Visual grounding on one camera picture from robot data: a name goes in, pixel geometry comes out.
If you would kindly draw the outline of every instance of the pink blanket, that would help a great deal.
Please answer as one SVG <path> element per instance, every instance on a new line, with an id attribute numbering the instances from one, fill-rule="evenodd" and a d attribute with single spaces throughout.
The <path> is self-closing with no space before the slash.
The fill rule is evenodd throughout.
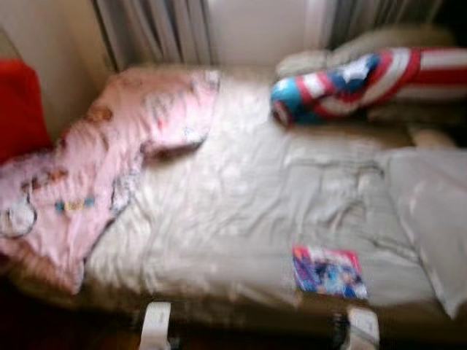
<path id="1" fill-rule="evenodd" d="M 130 202 L 144 158 L 202 143 L 217 88 L 210 71 L 130 69 L 110 78 L 53 151 L 0 168 L 0 254 L 77 293 L 84 259 Z"/>

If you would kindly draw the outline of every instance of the bed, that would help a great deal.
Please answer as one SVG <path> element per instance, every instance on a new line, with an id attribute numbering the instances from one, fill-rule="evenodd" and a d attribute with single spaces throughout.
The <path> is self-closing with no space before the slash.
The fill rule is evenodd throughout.
<path id="1" fill-rule="evenodd" d="M 405 130 L 286 131 L 269 115 L 273 81 L 268 69 L 223 69 L 209 138 L 146 167 L 134 202 L 86 260 L 78 295 L 20 271 L 13 283 L 68 308 L 134 314 L 167 300 L 179 322 L 329 333 L 350 302 L 297 292 L 291 248 L 351 249 L 382 336 L 460 338 L 465 328 L 437 301 L 374 160 L 411 146 Z"/>

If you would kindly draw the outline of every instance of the book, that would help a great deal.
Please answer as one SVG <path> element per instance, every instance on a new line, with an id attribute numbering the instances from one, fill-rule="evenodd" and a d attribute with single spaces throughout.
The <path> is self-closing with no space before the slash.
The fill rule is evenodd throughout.
<path id="1" fill-rule="evenodd" d="M 356 253 L 310 246 L 293 247 L 297 285 L 305 292 L 367 299 Z"/>

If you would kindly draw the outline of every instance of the floor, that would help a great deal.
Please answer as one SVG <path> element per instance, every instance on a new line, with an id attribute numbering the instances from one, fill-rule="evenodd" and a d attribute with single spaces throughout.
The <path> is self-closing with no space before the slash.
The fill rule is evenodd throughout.
<path id="1" fill-rule="evenodd" d="M 140 329 L 130 319 L 53 308 L 17 293 L 0 282 L 0 349 L 137 350 Z M 331 340 L 292 335 L 173 326 L 180 350 L 330 349 Z M 465 346 L 383 341 L 381 349 L 466 349 Z"/>

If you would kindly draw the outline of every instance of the curtain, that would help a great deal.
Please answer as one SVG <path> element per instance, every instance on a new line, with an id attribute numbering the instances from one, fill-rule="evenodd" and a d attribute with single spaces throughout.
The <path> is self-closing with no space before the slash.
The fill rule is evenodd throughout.
<path id="1" fill-rule="evenodd" d="M 329 47 L 396 23 L 431 23 L 444 0 L 335 0 Z"/>
<path id="2" fill-rule="evenodd" d="M 96 0 L 117 70 L 142 62 L 212 63 L 203 0 Z"/>

